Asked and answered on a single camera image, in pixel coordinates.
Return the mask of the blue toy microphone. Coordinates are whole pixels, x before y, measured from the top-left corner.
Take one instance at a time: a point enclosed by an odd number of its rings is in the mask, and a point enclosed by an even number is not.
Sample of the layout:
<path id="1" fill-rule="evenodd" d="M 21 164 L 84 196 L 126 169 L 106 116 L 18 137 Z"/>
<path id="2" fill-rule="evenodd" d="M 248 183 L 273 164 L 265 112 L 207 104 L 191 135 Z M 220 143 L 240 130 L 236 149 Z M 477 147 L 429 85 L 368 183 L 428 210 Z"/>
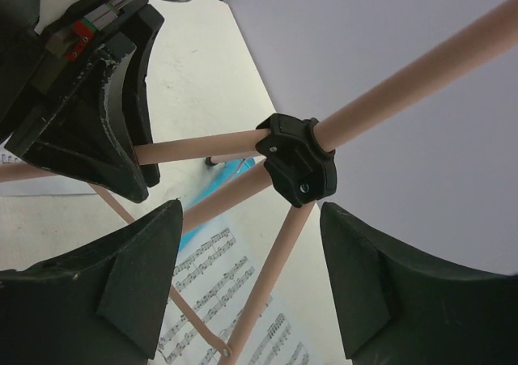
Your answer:
<path id="1" fill-rule="evenodd" d="M 184 223 L 179 246 L 180 252 L 189 245 L 195 235 L 203 228 L 204 223 L 210 221 L 210 219 L 202 218 L 201 221 L 198 222 L 196 219 L 194 219 L 194 213 L 196 213 L 200 207 L 204 206 L 204 201 L 218 196 L 219 192 L 224 189 L 231 181 L 234 181 L 239 176 L 244 175 L 256 164 L 257 163 L 253 157 L 248 157 L 246 159 L 228 160 L 222 164 L 210 166 L 210 169 L 218 169 L 218 171 L 215 173 L 214 179 L 198 194 L 198 196 L 194 199 L 188 208 L 184 208 Z"/>

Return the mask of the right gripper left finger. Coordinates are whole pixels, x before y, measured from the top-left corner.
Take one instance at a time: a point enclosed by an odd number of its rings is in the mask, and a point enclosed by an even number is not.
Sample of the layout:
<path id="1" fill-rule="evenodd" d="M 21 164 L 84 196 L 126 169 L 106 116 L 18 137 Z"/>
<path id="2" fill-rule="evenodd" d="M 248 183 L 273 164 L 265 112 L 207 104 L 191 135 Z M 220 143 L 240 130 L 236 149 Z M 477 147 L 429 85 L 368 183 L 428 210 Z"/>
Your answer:
<path id="1" fill-rule="evenodd" d="M 1 273 L 4 364 L 146 364 L 155 357 L 183 223 L 170 200 L 30 268 Z"/>

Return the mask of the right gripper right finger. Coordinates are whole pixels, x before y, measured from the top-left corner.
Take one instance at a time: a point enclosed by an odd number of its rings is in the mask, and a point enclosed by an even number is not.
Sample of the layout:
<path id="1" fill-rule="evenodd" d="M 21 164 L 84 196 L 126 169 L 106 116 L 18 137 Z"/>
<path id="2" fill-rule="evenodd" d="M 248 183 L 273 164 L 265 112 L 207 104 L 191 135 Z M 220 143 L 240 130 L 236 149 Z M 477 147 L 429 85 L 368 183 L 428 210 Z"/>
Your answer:
<path id="1" fill-rule="evenodd" d="M 435 257 L 321 207 L 321 242 L 354 364 L 514 364 L 517 277 Z"/>

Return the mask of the pink perforated music stand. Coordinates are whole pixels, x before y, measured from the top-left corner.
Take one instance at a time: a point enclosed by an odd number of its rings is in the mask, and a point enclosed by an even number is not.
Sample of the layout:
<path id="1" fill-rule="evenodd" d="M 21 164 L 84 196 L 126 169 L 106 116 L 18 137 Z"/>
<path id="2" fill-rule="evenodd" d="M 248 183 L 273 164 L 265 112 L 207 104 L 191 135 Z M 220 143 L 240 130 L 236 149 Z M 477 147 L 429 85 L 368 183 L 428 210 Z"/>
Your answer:
<path id="1" fill-rule="evenodd" d="M 74 62 L 87 43 L 133 0 L 80 0 L 47 26 L 46 48 Z M 374 125 L 422 99 L 466 71 L 480 66 L 517 42 L 517 0 L 507 0 L 487 15 L 421 56 L 378 86 L 323 121 L 300 120 L 273 114 L 256 129 L 180 141 L 134 146 L 148 196 L 132 202 L 99 185 L 94 190 L 127 222 L 126 226 L 170 200 L 188 208 L 214 179 L 211 165 L 253 157 L 256 165 L 231 181 L 219 195 L 204 201 L 194 216 L 213 219 L 273 186 L 291 204 L 256 283 L 227 341 L 214 335 L 171 284 L 168 301 L 183 312 L 206 342 L 220 354 L 220 363 L 240 357 L 274 284 L 316 201 L 325 200 L 337 187 L 336 149 Z M 58 175 L 22 160 L 2 166 L 4 182 Z"/>

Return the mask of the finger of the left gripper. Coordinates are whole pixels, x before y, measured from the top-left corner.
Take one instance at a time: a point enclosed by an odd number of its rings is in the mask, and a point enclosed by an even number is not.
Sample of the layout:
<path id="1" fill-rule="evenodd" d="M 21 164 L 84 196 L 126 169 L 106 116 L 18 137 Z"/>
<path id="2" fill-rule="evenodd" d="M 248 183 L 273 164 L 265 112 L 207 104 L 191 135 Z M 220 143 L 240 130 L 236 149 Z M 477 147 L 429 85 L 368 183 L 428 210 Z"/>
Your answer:
<path id="1" fill-rule="evenodd" d="M 129 16 L 120 28 L 136 50 L 126 71 L 122 91 L 122 109 L 126 128 L 133 146 L 153 142 L 147 101 L 146 76 L 151 50 L 160 28 L 163 16 L 147 1 L 133 0 L 124 7 Z"/>
<path id="2" fill-rule="evenodd" d="M 143 202 L 147 185 L 123 113 L 135 44 L 118 32 L 65 75 L 24 118 L 6 148 L 26 163 Z"/>

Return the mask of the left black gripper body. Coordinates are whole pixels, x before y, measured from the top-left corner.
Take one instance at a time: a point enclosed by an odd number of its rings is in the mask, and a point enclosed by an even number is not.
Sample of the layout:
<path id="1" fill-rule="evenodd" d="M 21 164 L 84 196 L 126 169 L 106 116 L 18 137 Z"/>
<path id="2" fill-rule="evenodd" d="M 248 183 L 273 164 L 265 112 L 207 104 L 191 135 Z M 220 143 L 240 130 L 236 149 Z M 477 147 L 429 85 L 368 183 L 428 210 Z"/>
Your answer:
<path id="1" fill-rule="evenodd" d="M 116 15 L 72 62 L 49 51 L 45 44 L 48 37 L 34 32 L 39 9 L 40 0 L 1 0 L 1 143 L 5 146 L 24 118 L 57 94 L 65 75 L 119 32 L 121 18 Z"/>

